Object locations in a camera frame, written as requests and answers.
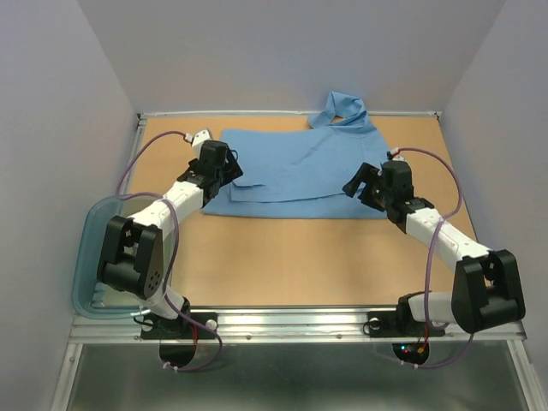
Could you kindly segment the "light blue long sleeve shirt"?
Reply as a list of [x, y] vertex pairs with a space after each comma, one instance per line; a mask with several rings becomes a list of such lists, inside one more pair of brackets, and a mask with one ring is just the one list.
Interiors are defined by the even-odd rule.
[[343, 192], [363, 163], [379, 166], [389, 147], [362, 98], [331, 92], [308, 128], [291, 132], [225, 129], [243, 175], [221, 188], [207, 215], [281, 219], [383, 219]]

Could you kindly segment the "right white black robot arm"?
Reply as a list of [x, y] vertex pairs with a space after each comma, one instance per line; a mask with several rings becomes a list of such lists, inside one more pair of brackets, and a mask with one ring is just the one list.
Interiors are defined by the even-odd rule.
[[449, 293], [425, 289], [400, 297], [394, 311], [378, 315], [377, 334], [412, 335], [433, 323], [455, 324], [474, 334], [525, 317], [514, 254], [479, 244], [447, 222], [430, 201], [415, 196], [406, 162], [389, 160], [379, 168], [363, 163], [342, 190], [385, 212], [401, 232], [431, 247], [430, 256], [438, 256], [454, 272]]

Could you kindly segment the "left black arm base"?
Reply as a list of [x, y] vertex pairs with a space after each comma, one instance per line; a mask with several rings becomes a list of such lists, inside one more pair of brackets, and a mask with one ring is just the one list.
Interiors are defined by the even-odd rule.
[[[191, 318], [203, 325], [213, 320], [217, 322], [215, 312], [194, 312]], [[142, 320], [134, 319], [141, 327], [140, 338], [143, 340], [191, 340], [193, 339], [193, 325], [183, 319], [164, 319], [156, 314], [149, 313]], [[198, 340], [212, 340], [215, 337], [209, 332], [197, 327]]]

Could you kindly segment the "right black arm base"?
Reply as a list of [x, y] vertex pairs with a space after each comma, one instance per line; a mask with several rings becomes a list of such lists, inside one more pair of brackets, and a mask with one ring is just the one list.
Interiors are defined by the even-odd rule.
[[395, 311], [377, 311], [368, 314], [362, 332], [372, 338], [443, 337], [445, 331], [437, 331], [424, 322], [413, 318], [404, 319]]

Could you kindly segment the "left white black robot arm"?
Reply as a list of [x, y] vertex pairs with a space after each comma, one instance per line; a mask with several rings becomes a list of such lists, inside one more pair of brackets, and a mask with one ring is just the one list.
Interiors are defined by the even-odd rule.
[[215, 331], [191, 319], [188, 301], [170, 287], [180, 238], [180, 223], [213, 200], [220, 188], [243, 175], [228, 144], [214, 140], [206, 129], [189, 138], [195, 158], [165, 194], [137, 193], [154, 201], [129, 217], [114, 216], [106, 225], [98, 261], [98, 280], [130, 293], [171, 337], [182, 337], [191, 326]]

